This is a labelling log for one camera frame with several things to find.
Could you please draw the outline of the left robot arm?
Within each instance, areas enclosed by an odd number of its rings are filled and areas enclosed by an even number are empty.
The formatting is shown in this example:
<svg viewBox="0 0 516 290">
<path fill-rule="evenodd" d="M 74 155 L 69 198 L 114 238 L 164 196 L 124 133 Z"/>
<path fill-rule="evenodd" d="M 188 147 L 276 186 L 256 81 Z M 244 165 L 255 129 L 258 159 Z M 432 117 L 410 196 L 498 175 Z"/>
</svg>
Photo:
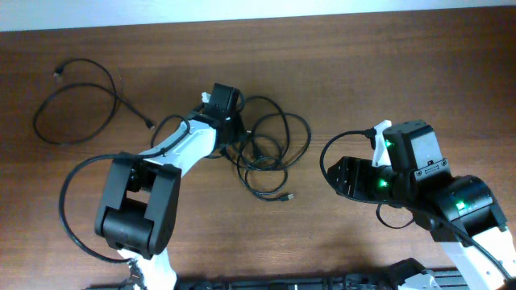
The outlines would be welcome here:
<svg viewBox="0 0 516 290">
<path fill-rule="evenodd" d="M 121 254 L 126 289 L 173 289 L 177 275 L 166 246 L 177 216 L 181 178 L 201 159 L 244 134 L 243 95 L 214 84 L 177 129 L 138 155 L 113 159 L 94 222 L 95 233 Z"/>
</svg>

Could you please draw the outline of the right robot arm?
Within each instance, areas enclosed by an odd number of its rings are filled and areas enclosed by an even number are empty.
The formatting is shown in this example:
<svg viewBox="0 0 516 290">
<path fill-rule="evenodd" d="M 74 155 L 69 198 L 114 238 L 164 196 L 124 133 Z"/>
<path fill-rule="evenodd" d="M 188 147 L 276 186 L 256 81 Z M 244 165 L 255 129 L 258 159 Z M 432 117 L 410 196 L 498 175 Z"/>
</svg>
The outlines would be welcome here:
<svg viewBox="0 0 516 290">
<path fill-rule="evenodd" d="M 423 120 L 384 120 L 361 135 L 371 143 L 371 159 L 344 156 L 330 167 L 319 165 L 335 193 L 407 209 L 469 288 L 513 289 L 515 246 L 506 215 L 481 178 L 452 175 L 432 126 Z"/>
</svg>

